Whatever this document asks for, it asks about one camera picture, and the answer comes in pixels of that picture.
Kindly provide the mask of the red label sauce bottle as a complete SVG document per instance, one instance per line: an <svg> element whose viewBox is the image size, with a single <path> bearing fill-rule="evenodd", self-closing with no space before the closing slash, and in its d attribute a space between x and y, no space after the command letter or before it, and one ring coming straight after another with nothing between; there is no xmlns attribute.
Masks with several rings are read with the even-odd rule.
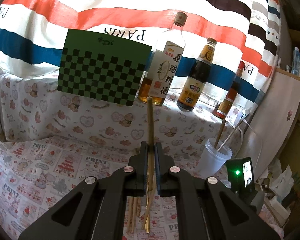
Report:
<svg viewBox="0 0 300 240"><path fill-rule="evenodd" d="M232 107L232 104L234 103L234 100L237 96L238 90L239 90L239 85L244 69L244 62L241 61L239 64L239 67L236 72L236 76L231 84L231 87L225 96L224 100L218 104L215 109L213 110L213 115L224 120L227 116L227 114L230 111L230 108Z"/></svg>

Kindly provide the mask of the translucent plastic cup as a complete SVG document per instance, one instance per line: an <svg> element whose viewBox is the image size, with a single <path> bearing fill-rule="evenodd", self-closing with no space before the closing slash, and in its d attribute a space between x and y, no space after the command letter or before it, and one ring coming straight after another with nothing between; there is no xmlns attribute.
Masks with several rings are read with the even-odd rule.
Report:
<svg viewBox="0 0 300 240"><path fill-rule="evenodd" d="M200 178L206 179L207 177L213 176L225 162L232 157L232 150L230 147L224 145L218 150L222 142L219 141L217 148L214 148L215 142L215 138L210 138L204 145L203 152L195 168L195 171L199 174Z"/></svg>

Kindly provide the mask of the dark soy sauce bottle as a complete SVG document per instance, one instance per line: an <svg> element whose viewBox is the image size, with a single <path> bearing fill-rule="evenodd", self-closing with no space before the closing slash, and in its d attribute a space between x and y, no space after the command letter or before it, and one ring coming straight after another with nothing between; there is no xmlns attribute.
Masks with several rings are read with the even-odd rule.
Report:
<svg viewBox="0 0 300 240"><path fill-rule="evenodd" d="M183 90L178 98L177 106L193 111L210 74L211 64L217 41L208 38L207 43L192 66Z"/></svg>

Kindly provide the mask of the pale chopstick in cup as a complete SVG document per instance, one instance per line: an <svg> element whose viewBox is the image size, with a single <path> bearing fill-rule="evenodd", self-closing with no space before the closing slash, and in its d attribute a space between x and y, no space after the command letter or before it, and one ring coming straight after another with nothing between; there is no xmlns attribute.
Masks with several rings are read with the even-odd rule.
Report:
<svg viewBox="0 0 300 240"><path fill-rule="evenodd" d="M240 126L240 124L244 121L244 119L242 119L241 121L239 121L237 123L237 125L234 127L233 131L229 134L229 136L225 139L225 141L221 144L221 146L219 146L219 148L217 149L217 151L219 152L225 145L226 143L230 140L230 138L234 135L235 131L238 129L238 127Z"/></svg>

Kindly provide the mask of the striped Paris cloth backdrop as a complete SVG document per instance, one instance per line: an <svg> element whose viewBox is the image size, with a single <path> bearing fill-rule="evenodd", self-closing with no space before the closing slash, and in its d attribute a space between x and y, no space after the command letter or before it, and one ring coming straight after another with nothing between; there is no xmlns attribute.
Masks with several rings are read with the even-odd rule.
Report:
<svg viewBox="0 0 300 240"><path fill-rule="evenodd" d="M154 46L177 12L187 21L178 76L187 76L208 38L217 41L204 89L221 101L240 61L245 63L237 103L265 95L279 44L279 0L3 0L0 67L17 76L57 68L69 29L90 30Z"/></svg>

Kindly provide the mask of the wooden chopstick on table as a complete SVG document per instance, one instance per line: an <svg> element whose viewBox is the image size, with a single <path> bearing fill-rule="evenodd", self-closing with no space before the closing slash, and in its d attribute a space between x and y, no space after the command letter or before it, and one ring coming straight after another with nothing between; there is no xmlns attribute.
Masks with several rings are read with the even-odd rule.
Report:
<svg viewBox="0 0 300 240"><path fill-rule="evenodd" d="M134 233L134 228L135 228L135 218L136 218L136 210L137 210L137 204L138 204L138 197L133 198L133 206L132 206L132 225L130 228L130 232L133 234Z"/></svg>
<svg viewBox="0 0 300 240"><path fill-rule="evenodd" d="M150 209L155 195L156 187L157 187L156 178L153 177L152 189L147 192L146 211L143 214L144 220L143 220L142 228L145 230L146 233L150 233Z"/></svg>

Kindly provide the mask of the green checkerboard calibration board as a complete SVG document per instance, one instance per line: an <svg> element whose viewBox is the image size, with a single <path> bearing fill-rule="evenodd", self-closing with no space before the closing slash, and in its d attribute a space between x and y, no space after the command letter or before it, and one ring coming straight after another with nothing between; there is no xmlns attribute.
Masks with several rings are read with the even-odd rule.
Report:
<svg viewBox="0 0 300 240"><path fill-rule="evenodd" d="M126 38L69 29L57 89L132 106L151 51L151 46Z"/></svg>

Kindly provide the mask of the brown chopstick in cup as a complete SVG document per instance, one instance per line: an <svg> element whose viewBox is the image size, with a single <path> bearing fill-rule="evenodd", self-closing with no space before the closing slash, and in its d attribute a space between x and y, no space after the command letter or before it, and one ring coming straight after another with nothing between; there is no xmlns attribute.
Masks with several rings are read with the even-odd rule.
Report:
<svg viewBox="0 0 300 240"><path fill-rule="evenodd" d="M222 123L221 123L221 125L220 125L220 129L219 129L218 134L217 134L217 138L216 138L216 140L215 140L214 149L216 149L216 147L217 147L217 145L218 145L218 142L219 142L219 140L220 140L220 138L221 138L221 136L222 136L223 129L224 129L224 126L225 126L225 123L226 123L226 120L223 119L223 120L222 120Z"/></svg>

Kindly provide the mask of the white board panel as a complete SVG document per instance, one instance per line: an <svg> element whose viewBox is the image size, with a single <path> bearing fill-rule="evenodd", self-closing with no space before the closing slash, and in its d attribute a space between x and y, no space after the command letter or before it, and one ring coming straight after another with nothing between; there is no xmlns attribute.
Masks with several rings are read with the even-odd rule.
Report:
<svg viewBox="0 0 300 240"><path fill-rule="evenodd" d="M300 109L300 77L277 68L246 130L238 157L250 157L254 179L260 178L283 148Z"/></svg>

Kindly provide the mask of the clear cooking wine bottle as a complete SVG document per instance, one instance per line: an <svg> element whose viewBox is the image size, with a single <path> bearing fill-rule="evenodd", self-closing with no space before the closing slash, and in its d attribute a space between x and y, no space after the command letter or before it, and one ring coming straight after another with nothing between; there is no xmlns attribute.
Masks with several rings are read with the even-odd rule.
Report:
<svg viewBox="0 0 300 240"><path fill-rule="evenodd" d="M150 96L153 104L161 106L164 103L184 52L182 31L186 20L184 12L177 12L170 29L163 32L154 43L138 92L138 99L142 102L147 102Z"/></svg>

